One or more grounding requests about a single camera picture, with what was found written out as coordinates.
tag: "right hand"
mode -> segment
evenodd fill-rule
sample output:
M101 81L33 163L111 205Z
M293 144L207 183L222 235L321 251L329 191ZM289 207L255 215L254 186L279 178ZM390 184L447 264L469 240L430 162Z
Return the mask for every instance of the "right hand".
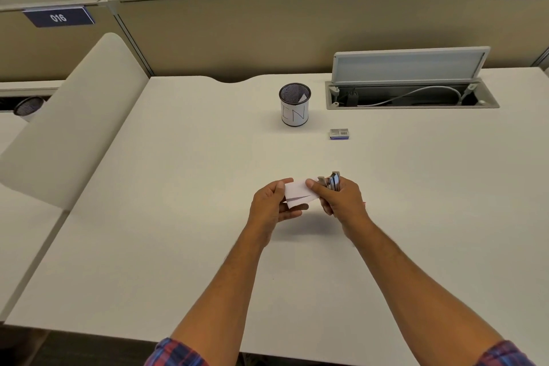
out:
M334 215L341 222L347 237L365 224L372 223L362 201L359 186L355 182L340 176L339 191L329 190L312 179L306 180L305 185L320 196L325 213L329 216Z

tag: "black mesh cup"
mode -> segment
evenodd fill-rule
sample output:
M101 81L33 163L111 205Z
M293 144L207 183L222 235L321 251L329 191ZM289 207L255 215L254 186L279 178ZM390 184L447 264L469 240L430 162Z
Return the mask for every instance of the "black mesh cup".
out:
M44 105L44 102L43 98L37 96L26 98L14 107L13 114L30 122L34 114Z
M301 126L309 119L311 89L305 84L286 84L278 92L282 121L288 126Z

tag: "beige partition panel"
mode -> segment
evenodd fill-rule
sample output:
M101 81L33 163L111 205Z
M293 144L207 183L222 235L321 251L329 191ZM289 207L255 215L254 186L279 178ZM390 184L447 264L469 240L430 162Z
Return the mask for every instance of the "beige partition panel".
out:
M486 67L526 67L549 45L549 0L154 0L119 13L156 75L223 81L330 71L354 50L489 45Z
M94 25L58 28L36 28L20 11L0 12L0 81L63 80L107 32L121 36L140 61L107 7L87 9Z

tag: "red plaid shirt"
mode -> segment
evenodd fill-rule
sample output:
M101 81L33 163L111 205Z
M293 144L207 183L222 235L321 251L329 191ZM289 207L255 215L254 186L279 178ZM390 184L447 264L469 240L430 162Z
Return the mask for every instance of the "red plaid shirt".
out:
M510 341L502 341L487 350L476 366L534 366ZM208 366L202 357L178 341L164 339L145 362L145 366Z

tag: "left hand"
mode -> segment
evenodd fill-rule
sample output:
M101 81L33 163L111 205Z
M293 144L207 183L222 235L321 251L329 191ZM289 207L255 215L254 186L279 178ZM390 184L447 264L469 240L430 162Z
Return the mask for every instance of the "left hand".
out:
M271 234L278 222L299 217L303 210L309 208L308 204L301 204L290 210L288 204L284 203L285 184L293 181L293 178L273 181L254 195L246 227L259 229L264 233L265 246L271 240Z

